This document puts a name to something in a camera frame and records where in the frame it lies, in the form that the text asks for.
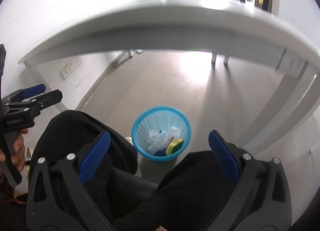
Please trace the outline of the left hand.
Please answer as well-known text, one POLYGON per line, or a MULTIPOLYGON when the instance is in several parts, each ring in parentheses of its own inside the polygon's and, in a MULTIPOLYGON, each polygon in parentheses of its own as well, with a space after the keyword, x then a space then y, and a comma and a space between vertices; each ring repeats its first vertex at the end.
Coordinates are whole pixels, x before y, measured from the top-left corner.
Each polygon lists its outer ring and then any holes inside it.
POLYGON ((17 168, 18 172, 21 172, 24 169, 24 139, 23 135, 28 133, 28 129, 19 130, 16 140, 13 143, 14 154, 11 156, 11 162, 17 168))

